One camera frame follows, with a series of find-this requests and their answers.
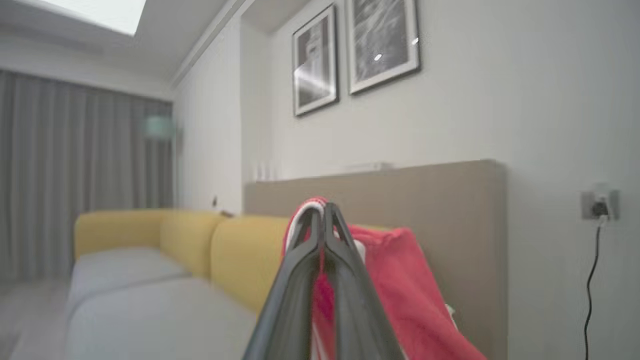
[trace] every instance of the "red garment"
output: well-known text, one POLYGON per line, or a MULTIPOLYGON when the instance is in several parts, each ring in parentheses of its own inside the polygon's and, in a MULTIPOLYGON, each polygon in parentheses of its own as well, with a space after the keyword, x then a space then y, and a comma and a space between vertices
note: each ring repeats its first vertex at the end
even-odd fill
MULTIPOLYGON (((324 198, 309 199, 296 214, 309 205, 324 208, 324 204, 324 198)), ((297 221, 296 215, 289 227, 294 221, 297 221)), ((411 230, 373 231, 349 225, 349 231, 354 240, 364 245, 365 266, 408 359, 486 359, 451 322, 438 285, 411 230)), ((291 237, 289 233, 287 230, 283 253, 291 237)), ((335 359, 333 302, 333 288, 327 276, 321 274, 314 288, 312 359, 335 359)))

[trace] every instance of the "power socket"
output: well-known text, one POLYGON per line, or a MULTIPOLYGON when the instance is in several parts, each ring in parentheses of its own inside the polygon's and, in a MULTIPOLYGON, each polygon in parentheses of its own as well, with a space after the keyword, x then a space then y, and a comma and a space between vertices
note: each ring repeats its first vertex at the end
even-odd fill
POLYGON ((620 191, 609 190, 606 185, 597 184, 595 190, 580 193, 580 209, 583 220, 598 220, 593 214, 593 206, 597 200, 604 200, 609 210, 609 220, 620 218, 620 191))

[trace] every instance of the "black cable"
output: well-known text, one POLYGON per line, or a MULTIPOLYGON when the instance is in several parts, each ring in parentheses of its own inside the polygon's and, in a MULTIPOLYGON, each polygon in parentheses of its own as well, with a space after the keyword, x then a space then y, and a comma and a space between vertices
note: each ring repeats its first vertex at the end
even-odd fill
POLYGON ((598 225, 596 230, 596 257, 593 260, 593 266, 591 267, 591 273, 589 273, 589 280, 587 280, 587 295, 589 295, 589 313, 587 314, 587 320, 584 323, 584 359, 589 360, 589 338, 587 337, 587 328, 589 327, 589 320, 591 319, 591 278, 593 278, 593 272, 596 270, 598 264, 598 257, 600 256, 600 230, 602 224, 598 225))

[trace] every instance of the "ceiling light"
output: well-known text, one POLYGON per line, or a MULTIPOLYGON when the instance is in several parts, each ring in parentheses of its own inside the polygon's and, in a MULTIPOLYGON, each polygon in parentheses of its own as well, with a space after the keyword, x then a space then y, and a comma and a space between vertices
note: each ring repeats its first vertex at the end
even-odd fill
POLYGON ((136 34, 146 0, 19 0, 129 36, 136 34))

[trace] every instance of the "framed picture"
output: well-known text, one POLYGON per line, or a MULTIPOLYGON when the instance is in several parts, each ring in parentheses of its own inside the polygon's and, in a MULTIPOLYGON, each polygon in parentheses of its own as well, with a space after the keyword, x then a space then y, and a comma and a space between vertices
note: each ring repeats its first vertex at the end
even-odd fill
POLYGON ((294 114, 338 101, 335 7, 324 9, 293 33, 294 114))
POLYGON ((346 0, 349 92, 420 69, 415 0, 346 0))

